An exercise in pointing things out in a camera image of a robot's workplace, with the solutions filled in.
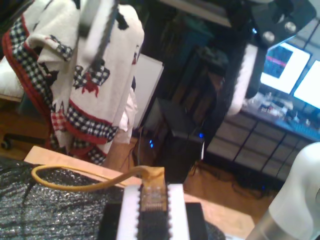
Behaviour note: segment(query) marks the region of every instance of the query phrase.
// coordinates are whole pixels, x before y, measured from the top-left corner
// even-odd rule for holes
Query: blanket
[[[5,33],[3,51],[24,91],[47,120],[46,146],[101,165],[126,107],[144,31],[119,5],[98,71],[83,61],[79,1],[35,0]]]

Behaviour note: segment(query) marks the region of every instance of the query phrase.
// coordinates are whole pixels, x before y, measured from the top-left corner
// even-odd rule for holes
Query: computer screen
[[[309,59],[309,53],[284,42],[268,51],[261,83],[289,94]]]
[[[320,109],[320,61],[315,61],[294,96]]]

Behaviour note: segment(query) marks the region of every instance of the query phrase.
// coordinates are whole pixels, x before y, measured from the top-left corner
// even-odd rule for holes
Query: white cylindrical part
[[[320,142],[297,155],[283,187],[247,240],[315,240],[320,234],[319,190]]]

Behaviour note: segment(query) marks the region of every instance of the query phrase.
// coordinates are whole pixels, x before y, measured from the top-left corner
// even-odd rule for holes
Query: glittery black surface
[[[33,180],[31,170],[34,167],[23,161],[0,159],[0,239],[96,239],[106,204],[121,203],[123,189],[53,190]],[[64,169],[39,173],[43,179],[56,184],[96,183]],[[222,239],[215,226],[206,223],[206,228],[209,240]]]

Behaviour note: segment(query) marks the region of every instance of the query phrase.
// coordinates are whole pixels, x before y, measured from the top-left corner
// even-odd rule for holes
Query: white board
[[[135,97],[138,112],[134,118],[133,128],[137,128],[148,108],[164,69],[163,63],[146,55],[140,54],[135,70]]]

